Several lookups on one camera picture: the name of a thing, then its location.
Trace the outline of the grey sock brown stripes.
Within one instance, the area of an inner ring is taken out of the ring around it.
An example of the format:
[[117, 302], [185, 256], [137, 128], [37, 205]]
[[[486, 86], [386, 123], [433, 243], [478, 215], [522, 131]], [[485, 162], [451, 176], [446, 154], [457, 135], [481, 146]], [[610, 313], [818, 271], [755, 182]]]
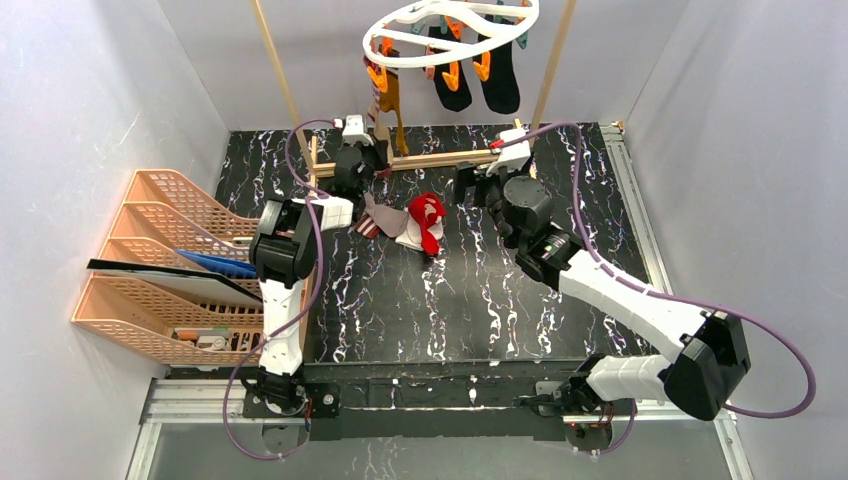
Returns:
[[406, 231], [410, 219], [406, 210], [377, 204], [371, 193], [365, 193], [363, 200], [364, 211], [353, 225], [355, 232], [368, 239], [373, 239], [380, 233], [394, 239]]

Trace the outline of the white sock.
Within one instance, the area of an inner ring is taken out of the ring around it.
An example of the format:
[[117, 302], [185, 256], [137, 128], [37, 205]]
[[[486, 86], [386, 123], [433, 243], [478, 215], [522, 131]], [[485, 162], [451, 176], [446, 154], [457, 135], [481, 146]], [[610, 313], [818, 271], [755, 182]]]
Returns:
[[[428, 229], [428, 233], [435, 240], [435, 252], [438, 253], [440, 250], [440, 242], [444, 236], [443, 224], [441, 222], [437, 222]], [[414, 220], [409, 220], [406, 224], [405, 231], [395, 238], [395, 242], [412, 250], [426, 252], [426, 249], [422, 245], [423, 239], [424, 237], [422, 236], [420, 225]]]

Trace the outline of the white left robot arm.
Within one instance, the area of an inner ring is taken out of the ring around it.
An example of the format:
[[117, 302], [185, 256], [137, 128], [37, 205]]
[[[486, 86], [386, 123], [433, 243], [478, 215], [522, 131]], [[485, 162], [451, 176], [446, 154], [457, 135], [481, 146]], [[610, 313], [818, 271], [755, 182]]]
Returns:
[[323, 198], [269, 200], [249, 247], [263, 300], [263, 334], [256, 380], [242, 385], [275, 414], [296, 416], [310, 403], [300, 375], [300, 319], [306, 280], [323, 269], [318, 244], [328, 230], [352, 226], [364, 214], [363, 196], [372, 178], [390, 166], [389, 142], [347, 141], [338, 151]]

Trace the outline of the red bear sock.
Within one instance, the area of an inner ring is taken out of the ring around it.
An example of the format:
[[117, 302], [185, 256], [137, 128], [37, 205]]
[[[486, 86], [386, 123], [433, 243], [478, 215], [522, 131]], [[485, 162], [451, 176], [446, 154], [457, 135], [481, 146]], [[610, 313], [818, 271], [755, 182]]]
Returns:
[[428, 233], [428, 229], [441, 222], [446, 215], [441, 200], [432, 192], [427, 192], [414, 198], [407, 207], [410, 219], [420, 225], [422, 236], [424, 237], [422, 245], [426, 249], [425, 254], [429, 256], [437, 256], [435, 240]]

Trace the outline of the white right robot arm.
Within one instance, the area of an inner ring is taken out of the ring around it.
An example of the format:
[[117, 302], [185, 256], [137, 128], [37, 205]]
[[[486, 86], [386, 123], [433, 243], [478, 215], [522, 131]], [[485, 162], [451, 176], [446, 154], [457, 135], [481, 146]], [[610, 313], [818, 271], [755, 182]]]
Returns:
[[669, 401], [712, 420], [751, 367], [739, 317], [662, 299], [648, 285], [596, 260], [584, 243], [552, 220], [554, 200], [541, 183], [500, 169], [487, 175], [468, 162], [456, 168], [454, 200], [492, 217], [504, 245], [531, 279], [611, 316], [656, 349], [649, 356], [594, 354], [550, 393], [516, 399], [542, 414], [590, 413], [623, 399]]

